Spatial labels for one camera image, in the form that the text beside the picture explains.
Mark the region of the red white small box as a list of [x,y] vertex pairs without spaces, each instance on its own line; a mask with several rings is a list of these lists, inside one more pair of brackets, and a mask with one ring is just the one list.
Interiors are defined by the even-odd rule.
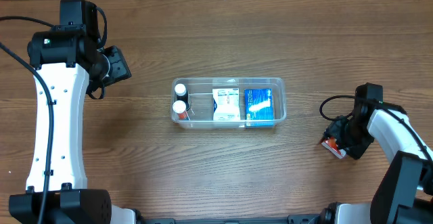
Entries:
[[336,140],[331,138],[323,138],[321,140],[321,145],[328,149],[332,154],[334,154],[337,158],[342,159],[346,156],[346,151],[343,149],[338,149],[338,146],[336,144]]

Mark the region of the black bottle white cap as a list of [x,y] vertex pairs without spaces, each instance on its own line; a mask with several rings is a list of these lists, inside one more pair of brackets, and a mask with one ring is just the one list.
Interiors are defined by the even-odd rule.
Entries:
[[187,87],[182,83],[176,84],[175,85],[175,95],[176,95],[177,100],[181,100],[185,103],[186,110],[189,110],[190,105],[189,105],[189,94],[188,94]]

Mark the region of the orange bottle white cap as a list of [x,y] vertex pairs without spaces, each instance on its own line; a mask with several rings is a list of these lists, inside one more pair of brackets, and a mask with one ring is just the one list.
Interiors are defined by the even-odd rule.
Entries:
[[175,115],[175,120],[190,120],[187,112],[187,105],[182,100],[177,100],[173,103],[172,109]]

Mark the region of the clear plastic container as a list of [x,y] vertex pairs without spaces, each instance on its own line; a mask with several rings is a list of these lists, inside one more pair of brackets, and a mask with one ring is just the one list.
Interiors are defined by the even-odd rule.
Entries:
[[274,127],[287,116],[285,83],[276,77],[177,78],[170,114],[184,129]]

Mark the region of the blue small box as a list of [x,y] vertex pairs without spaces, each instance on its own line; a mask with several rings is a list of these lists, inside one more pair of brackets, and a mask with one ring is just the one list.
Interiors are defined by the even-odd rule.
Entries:
[[272,89],[246,89],[244,91],[247,127],[274,125]]

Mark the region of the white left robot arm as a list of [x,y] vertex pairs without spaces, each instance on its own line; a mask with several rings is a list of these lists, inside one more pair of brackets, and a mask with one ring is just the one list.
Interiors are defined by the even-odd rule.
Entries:
[[35,150],[24,194],[9,198],[21,223],[140,223],[138,210],[114,205],[108,191],[90,189],[83,162],[86,97],[130,78],[124,56],[107,47],[98,28],[103,10],[85,0],[61,0],[60,22],[36,32],[25,67],[35,79]]

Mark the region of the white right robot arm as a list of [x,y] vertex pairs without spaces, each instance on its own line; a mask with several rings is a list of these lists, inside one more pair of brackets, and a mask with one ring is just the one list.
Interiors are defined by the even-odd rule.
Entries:
[[320,144],[338,158],[358,160],[377,141],[390,163],[372,201],[335,202],[322,210],[318,223],[431,223],[432,150],[410,125],[406,111],[383,100],[383,88],[365,83],[351,95],[354,108],[330,120]]

